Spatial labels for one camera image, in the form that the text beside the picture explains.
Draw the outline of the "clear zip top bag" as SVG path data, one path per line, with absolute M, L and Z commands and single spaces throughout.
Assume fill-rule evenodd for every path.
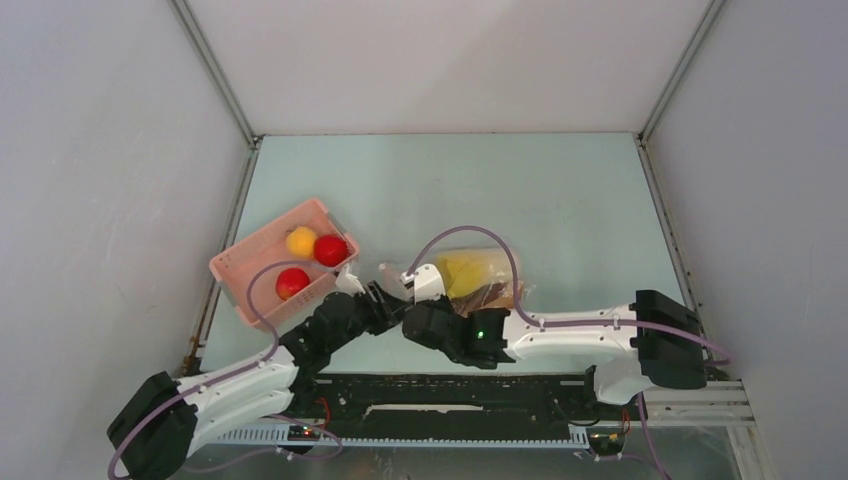
M 441 249 L 425 254 L 414 269 L 399 262 L 378 266 L 378 283 L 411 303 L 447 300 L 463 317 L 482 309 L 513 309 L 532 290 L 520 278 L 518 254 L 503 248 Z

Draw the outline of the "fake red apple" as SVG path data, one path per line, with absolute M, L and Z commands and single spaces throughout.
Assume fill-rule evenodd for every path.
M 343 237 L 327 234 L 315 240 L 312 255 L 319 264 L 336 267 L 350 256 L 350 249 Z

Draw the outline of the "fake red orange peach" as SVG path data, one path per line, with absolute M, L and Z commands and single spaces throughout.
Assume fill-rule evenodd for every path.
M 304 290 L 310 283 L 311 279 L 303 269 L 286 268 L 277 275 L 275 292 L 282 301 L 286 301 Z

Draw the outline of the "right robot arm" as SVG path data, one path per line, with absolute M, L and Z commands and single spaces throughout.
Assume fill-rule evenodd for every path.
M 654 290 L 637 291 L 632 303 L 558 314 L 489 308 L 463 317 L 444 299 L 427 300 L 408 310 L 402 332 L 454 363 L 481 370 L 535 357 L 580 357 L 589 383 L 581 402 L 596 418 L 651 387 L 698 390 L 707 384 L 699 318 Z

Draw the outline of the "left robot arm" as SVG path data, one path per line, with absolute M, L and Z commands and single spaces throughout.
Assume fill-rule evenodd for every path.
M 174 379 L 148 377 L 112 420 L 111 479 L 167 479 L 201 447 L 261 417 L 304 416 L 316 403 L 314 378 L 342 347 L 398 325 L 411 304 L 375 282 L 350 294 L 333 292 L 269 347 L 217 371 Z

